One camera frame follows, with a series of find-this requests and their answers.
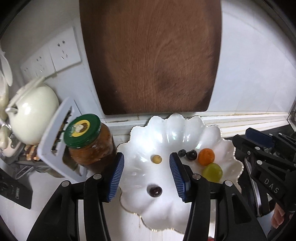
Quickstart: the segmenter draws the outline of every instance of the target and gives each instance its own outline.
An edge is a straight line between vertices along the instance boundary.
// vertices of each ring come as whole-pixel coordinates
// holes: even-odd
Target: yellow circular logo
[[[82,136],[84,133],[86,133],[91,126],[90,122],[88,120],[80,120],[76,122],[71,131],[71,136],[73,137],[79,137]]]

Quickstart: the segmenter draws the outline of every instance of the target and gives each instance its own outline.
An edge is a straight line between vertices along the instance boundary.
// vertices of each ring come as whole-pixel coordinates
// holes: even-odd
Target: glass jar
[[[116,155],[113,136],[98,116],[86,114],[72,121],[64,133],[70,156],[94,173],[102,173]]]

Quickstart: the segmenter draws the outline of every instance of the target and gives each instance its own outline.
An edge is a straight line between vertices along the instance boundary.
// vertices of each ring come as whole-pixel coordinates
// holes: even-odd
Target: scalloped bowl
[[[125,157],[125,166],[120,181],[122,191],[120,203],[125,210],[142,218],[146,227],[154,231],[174,229],[184,233],[189,217],[191,203],[183,203],[179,198],[169,166],[169,155],[180,149],[197,153],[211,148],[215,153],[215,163],[223,170],[221,183],[231,180],[241,191],[238,178],[243,164],[234,157],[234,146],[230,140],[221,137],[218,126],[206,126],[199,116],[185,119],[180,114],[172,114],[168,119],[153,116],[145,127],[135,126],[131,130],[130,140],[120,144],[118,152]],[[162,162],[151,161],[154,155],[160,155]],[[203,166],[195,161],[187,161],[194,173],[202,174]],[[151,185],[160,186],[161,196],[151,197],[147,189]],[[215,214],[215,205],[211,205],[211,216]]]

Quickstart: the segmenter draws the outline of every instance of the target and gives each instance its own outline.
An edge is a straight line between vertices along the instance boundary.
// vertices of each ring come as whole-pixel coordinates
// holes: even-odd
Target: green grape
[[[221,167],[216,163],[206,166],[202,172],[202,176],[210,182],[218,183],[223,175]]]

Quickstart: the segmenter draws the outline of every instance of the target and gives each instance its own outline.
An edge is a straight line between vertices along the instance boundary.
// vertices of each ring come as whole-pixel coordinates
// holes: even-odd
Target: blueberry
[[[151,197],[159,197],[162,194],[163,190],[161,187],[152,187],[149,190],[149,195]]]
[[[186,155],[186,150],[185,149],[182,149],[182,150],[179,150],[178,151],[178,156],[179,157],[183,157],[183,156],[185,156]]]
[[[186,153],[186,157],[189,161],[194,161],[197,158],[196,150],[191,150]]]

